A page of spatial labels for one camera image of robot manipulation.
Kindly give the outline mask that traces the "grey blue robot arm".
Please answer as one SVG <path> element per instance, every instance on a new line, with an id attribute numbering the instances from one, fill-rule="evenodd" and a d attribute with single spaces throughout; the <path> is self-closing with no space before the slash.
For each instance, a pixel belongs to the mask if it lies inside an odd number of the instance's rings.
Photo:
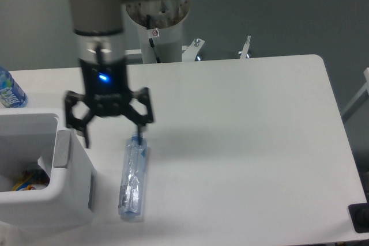
<path id="1" fill-rule="evenodd" d="M 66 126 L 88 139 L 95 118 L 125 116 L 139 133 L 154 122 L 150 91 L 129 88 L 122 5 L 156 0 L 69 0 L 85 92 L 65 94 Z"/>

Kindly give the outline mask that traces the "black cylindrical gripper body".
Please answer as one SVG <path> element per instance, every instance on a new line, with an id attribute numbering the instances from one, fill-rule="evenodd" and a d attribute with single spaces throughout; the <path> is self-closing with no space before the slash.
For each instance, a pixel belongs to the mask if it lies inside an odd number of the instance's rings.
<path id="1" fill-rule="evenodd" d="M 80 66 L 85 87 L 82 101 L 89 108 L 86 118 L 133 117 L 126 58 L 103 64 L 80 59 Z"/>

